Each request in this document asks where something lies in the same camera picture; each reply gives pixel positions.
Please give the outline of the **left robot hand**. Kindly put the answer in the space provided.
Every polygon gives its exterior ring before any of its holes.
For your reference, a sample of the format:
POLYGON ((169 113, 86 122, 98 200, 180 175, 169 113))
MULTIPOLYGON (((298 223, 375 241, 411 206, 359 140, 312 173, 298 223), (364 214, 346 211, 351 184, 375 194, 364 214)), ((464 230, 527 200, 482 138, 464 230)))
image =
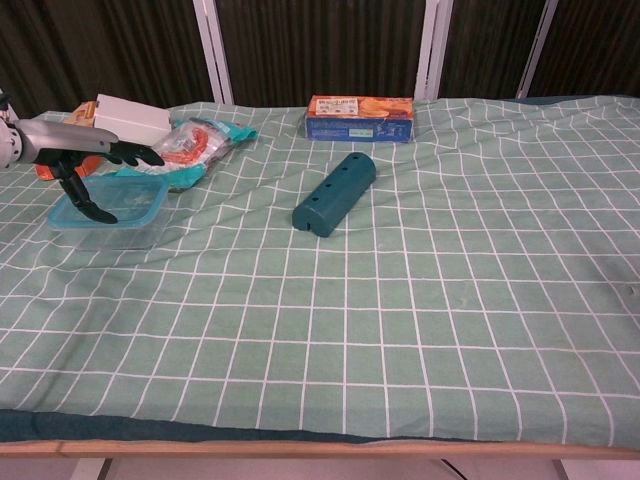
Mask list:
POLYGON ((114 164, 130 166, 139 162, 151 166, 164 164, 150 147, 121 141, 108 130, 34 119, 13 123, 22 140, 22 152, 17 163, 49 167, 72 205, 97 222, 115 224, 117 219, 90 199, 81 177, 75 172, 85 158, 99 156, 114 164))

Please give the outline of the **teal plastic container lid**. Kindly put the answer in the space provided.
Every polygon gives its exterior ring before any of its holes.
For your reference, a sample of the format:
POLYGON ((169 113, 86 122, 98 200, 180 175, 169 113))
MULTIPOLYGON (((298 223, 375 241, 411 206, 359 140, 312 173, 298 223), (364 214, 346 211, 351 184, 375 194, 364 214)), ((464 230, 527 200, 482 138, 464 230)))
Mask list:
POLYGON ((150 225, 166 203, 169 183, 161 176, 91 176, 84 180, 90 199, 117 218, 115 224, 89 219, 64 195, 52 208, 47 224, 53 230, 139 229, 150 225))

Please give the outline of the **clear plastic food container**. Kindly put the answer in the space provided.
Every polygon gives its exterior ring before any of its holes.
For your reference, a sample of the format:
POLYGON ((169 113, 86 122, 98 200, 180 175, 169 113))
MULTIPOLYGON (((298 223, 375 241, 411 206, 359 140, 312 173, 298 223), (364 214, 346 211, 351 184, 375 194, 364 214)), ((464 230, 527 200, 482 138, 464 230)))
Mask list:
POLYGON ((167 224, 169 210, 161 209, 156 219, 148 226, 139 229, 113 229, 113 230, 88 230, 88 231, 62 231, 50 230, 59 233, 64 243, 81 250, 123 250, 123 249, 147 249, 159 240, 167 224))

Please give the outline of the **orange snack carton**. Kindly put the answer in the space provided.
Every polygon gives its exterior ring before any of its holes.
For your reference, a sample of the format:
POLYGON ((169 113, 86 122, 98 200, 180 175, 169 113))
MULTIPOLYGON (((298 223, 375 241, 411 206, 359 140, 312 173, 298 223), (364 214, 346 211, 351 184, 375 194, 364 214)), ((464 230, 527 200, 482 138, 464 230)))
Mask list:
MULTIPOLYGON (((96 110, 96 101, 88 101, 80 104, 73 112, 63 119, 65 124, 93 127, 96 110)), ((95 173, 101 166, 103 159, 98 156, 89 156, 75 168, 75 172, 81 177, 87 177, 95 173)), ((35 173, 40 180, 53 181, 54 177, 49 167, 43 165, 34 166, 35 173)))

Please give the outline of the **white cardboard box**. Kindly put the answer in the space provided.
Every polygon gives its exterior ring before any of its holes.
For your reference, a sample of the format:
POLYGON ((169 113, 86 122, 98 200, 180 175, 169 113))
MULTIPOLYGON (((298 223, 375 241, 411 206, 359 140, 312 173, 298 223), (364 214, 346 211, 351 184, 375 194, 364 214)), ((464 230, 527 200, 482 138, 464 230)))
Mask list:
POLYGON ((94 127, 114 133, 121 141, 153 146, 171 132, 170 113, 165 109, 99 94, 94 127))

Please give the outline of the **teal orange snack bag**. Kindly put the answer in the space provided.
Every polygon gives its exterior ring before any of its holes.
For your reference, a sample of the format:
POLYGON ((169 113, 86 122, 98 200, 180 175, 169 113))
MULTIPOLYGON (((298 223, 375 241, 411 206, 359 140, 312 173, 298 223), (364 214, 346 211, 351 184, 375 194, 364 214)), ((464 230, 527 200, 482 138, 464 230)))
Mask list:
POLYGON ((198 118, 180 120, 169 134, 151 147, 163 159, 163 165, 140 163, 137 167, 123 167, 109 176, 159 176, 168 182, 171 192, 183 192, 202 180, 233 149, 256 137, 255 129, 233 122, 198 118))

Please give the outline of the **teal cylinder block with holes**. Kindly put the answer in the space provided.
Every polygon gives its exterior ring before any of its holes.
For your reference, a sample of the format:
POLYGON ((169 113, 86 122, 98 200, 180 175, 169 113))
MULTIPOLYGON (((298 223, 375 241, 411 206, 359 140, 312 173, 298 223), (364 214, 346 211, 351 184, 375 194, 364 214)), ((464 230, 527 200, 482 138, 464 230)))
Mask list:
POLYGON ((293 227, 329 237, 376 176, 375 164, 368 155, 350 153, 293 210, 293 227))

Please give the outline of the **orange blue biscuit box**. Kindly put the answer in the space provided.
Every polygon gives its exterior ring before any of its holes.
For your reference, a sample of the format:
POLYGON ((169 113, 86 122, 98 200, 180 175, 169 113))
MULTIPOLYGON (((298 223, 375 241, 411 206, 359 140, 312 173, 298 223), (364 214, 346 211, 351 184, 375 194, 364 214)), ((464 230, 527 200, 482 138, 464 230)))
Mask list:
POLYGON ((305 119, 307 137, 313 140, 408 142, 413 136, 413 100, 314 95, 305 119))

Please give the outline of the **wooden table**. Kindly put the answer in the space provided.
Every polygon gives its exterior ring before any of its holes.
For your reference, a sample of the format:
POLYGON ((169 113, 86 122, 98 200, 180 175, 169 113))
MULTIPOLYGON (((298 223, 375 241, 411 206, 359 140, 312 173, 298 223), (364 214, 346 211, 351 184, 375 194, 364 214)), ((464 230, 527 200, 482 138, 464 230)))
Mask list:
POLYGON ((640 450, 531 442, 385 440, 363 444, 305 441, 37 440, 0 443, 0 458, 428 459, 457 456, 640 460, 640 450))

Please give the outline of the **white partition frame post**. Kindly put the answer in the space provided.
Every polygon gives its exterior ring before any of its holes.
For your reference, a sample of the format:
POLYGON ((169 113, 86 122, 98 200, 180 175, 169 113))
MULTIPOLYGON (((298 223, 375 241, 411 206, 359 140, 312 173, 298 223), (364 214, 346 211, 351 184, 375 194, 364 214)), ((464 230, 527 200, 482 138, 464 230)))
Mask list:
POLYGON ((216 1, 192 1, 214 101, 233 104, 231 78, 216 1))
POLYGON ((532 41, 531 50, 521 76, 516 98, 526 98, 529 94, 544 45, 553 22, 559 0, 545 0, 539 23, 532 41))
POLYGON ((426 0, 414 88, 416 101, 438 98, 454 0, 426 0))

